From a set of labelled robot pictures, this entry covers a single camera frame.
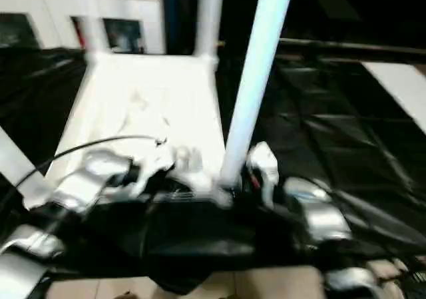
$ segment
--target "metal bar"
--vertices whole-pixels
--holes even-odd
[[[259,0],[232,116],[220,179],[234,186],[252,139],[290,0]]]

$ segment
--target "white frame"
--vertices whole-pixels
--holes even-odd
[[[93,0],[100,18],[129,19],[140,23],[140,30],[147,53],[164,54],[164,23],[151,21],[162,19],[161,0]],[[80,48],[72,16],[89,14],[82,0],[45,0],[64,47]]]
[[[26,14],[40,48],[61,46],[57,30],[43,0],[0,0],[0,13]]]

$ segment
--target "white panel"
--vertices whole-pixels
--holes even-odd
[[[71,16],[87,15],[80,0],[46,0],[57,26],[64,47],[79,48]],[[160,1],[144,0],[97,0],[102,18],[131,19],[142,21],[142,35],[146,52],[162,54],[164,46],[164,23]]]
[[[363,65],[426,134],[425,76],[411,65],[393,63],[363,63]]]
[[[87,15],[82,0],[45,0],[63,47],[80,48],[71,16]]]
[[[157,2],[127,0],[127,8],[142,20],[143,38],[148,54],[165,54],[166,37],[162,0]]]
[[[0,0],[0,13],[25,13],[41,48],[61,46],[49,11],[43,0]]]

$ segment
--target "white cabinet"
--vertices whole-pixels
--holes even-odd
[[[64,47],[82,46],[79,19],[87,15],[82,0],[45,0]],[[96,0],[110,46],[120,52],[139,44],[146,53],[165,53],[161,3],[144,0]]]
[[[138,53],[140,49],[148,54],[165,53],[162,0],[93,1],[113,51]],[[0,46],[2,40],[4,44],[12,39],[17,41],[11,31],[16,33],[18,29],[9,26],[19,24],[28,36],[29,24],[34,37],[27,37],[26,45],[35,39],[40,48],[80,48],[85,42],[78,32],[79,21],[87,12],[85,0],[0,0]],[[7,26],[6,33],[2,33],[2,23],[3,28]]]
[[[0,0],[0,47],[60,47],[43,0]]]

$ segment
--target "black fabric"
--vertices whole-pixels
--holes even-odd
[[[225,136],[241,70],[241,60],[222,58],[217,73]],[[354,254],[426,250],[426,136],[360,64],[276,59],[252,143],[259,141],[282,175],[334,191],[355,232]]]
[[[55,154],[85,69],[81,51],[0,50],[0,126],[32,163]],[[3,203],[9,187],[0,175],[0,240],[24,212],[20,194]]]

